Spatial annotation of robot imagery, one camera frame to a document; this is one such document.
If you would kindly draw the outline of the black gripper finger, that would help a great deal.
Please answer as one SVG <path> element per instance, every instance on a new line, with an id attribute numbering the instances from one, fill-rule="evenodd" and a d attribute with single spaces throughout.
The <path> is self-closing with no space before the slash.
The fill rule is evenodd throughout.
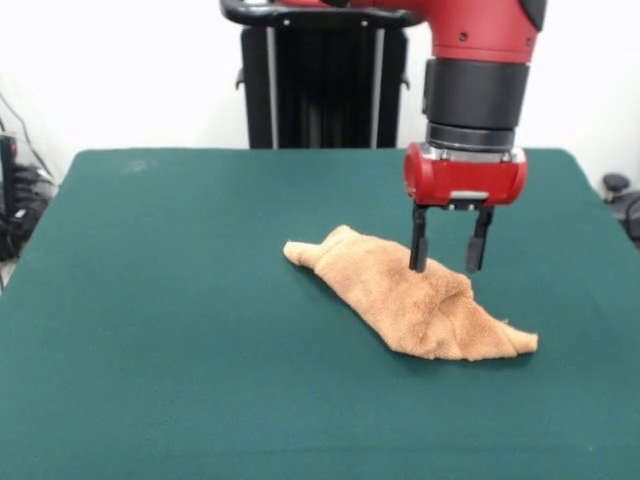
<path id="1" fill-rule="evenodd" d="M 427 208 L 425 206 L 413 205 L 409 268 L 418 273 L 425 271 L 428 258 L 426 211 Z"/>
<path id="2" fill-rule="evenodd" d="M 470 212 L 477 212 L 474 231 L 467 246 L 465 268 L 468 273 L 475 273 L 482 269 L 486 241 L 490 226 L 494 219 L 494 206 L 468 206 Z"/>

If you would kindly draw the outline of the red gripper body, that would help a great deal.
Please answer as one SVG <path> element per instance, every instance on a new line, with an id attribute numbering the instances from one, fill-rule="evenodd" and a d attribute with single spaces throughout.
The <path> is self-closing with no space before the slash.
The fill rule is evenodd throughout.
<path id="1" fill-rule="evenodd" d="M 468 152 L 409 146 L 404 160 L 408 195 L 423 207 L 454 203 L 509 205 L 521 194 L 528 174 L 524 152 Z"/>

